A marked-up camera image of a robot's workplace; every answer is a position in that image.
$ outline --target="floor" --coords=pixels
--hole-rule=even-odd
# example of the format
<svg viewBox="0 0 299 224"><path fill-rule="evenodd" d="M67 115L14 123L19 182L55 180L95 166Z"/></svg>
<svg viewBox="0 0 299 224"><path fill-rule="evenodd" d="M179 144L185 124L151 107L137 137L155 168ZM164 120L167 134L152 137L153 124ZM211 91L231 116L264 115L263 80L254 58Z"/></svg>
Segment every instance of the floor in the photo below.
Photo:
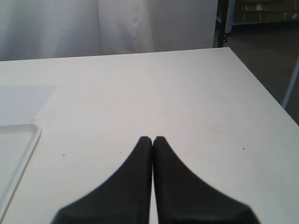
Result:
<svg viewBox="0 0 299 224"><path fill-rule="evenodd" d="M299 55L299 23L235 27L224 47L230 47L270 94L282 102ZM299 124L299 78L286 111Z"/></svg>

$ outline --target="table surface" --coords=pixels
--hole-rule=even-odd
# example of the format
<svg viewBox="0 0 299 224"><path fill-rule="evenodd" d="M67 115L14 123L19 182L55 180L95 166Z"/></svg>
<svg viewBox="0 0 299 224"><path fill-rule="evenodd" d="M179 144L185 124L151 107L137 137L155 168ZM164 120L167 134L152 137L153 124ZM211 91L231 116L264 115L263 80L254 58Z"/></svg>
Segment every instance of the table surface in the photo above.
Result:
<svg viewBox="0 0 299 224"><path fill-rule="evenodd" d="M165 136L263 224L299 219L299 127L229 48L1 62L0 74L1 85L57 85L35 117L42 136L4 224L49 223L143 135Z"/></svg>

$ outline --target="white fabric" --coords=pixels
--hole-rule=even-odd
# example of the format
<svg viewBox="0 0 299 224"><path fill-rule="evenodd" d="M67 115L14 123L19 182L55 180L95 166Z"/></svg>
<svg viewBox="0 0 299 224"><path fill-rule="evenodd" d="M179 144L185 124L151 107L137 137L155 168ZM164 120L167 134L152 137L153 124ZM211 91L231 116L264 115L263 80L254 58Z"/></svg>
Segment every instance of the white fabric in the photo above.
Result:
<svg viewBox="0 0 299 224"><path fill-rule="evenodd" d="M217 0L1 0L0 60L210 48Z"/></svg>

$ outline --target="white tray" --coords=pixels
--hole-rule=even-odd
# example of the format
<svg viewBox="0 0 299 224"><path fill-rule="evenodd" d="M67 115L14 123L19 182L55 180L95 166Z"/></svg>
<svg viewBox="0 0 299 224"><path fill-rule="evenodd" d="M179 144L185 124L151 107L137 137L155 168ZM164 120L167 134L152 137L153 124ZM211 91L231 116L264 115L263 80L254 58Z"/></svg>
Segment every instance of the white tray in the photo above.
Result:
<svg viewBox="0 0 299 224"><path fill-rule="evenodd" d="M0 222L41 132L36 124L0 126Z"/></svg>

